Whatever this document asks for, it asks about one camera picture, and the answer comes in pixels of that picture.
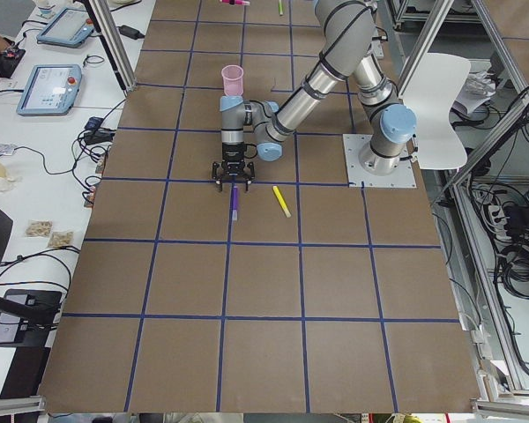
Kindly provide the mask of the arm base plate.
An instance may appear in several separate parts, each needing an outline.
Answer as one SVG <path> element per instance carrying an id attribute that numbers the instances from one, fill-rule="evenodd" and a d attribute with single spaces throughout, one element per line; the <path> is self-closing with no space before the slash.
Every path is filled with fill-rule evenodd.
<path id="1" fill-rule="evenodd" d="M 369 134 L 344 134 L 348 185 L 351 188 L 416 189 L 413 164 L 406 145 L 393 158 L 377 156 Z"/>

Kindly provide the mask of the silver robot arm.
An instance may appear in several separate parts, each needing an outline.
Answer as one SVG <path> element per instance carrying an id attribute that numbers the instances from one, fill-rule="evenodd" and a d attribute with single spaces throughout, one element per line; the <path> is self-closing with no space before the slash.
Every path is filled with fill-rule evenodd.
<path id="1" fill-rule="evenodd" d="M 284 141 L 337 84 L 349 78 L 358 86 L 373 130 L 359 153 L 361 167 L 379 176 L 397 169 L 401 152 L 415 135 L 417 118 L 399 101 L 396 86 L 384 75 L 372 51 L 376 2 L 315 1 L 313 6 L 325 44 L 317 63 L 282 105 L 244 99 L 243 69 L 237 65 L 222 69 L 221 160 L 212 165 L 217 186 L 240 180 L 251 184 L 255 178 L 254 165 L 246 156 L 245 128 L 253 129 L 257 156 L 275 161 L 282 156 Z"/>

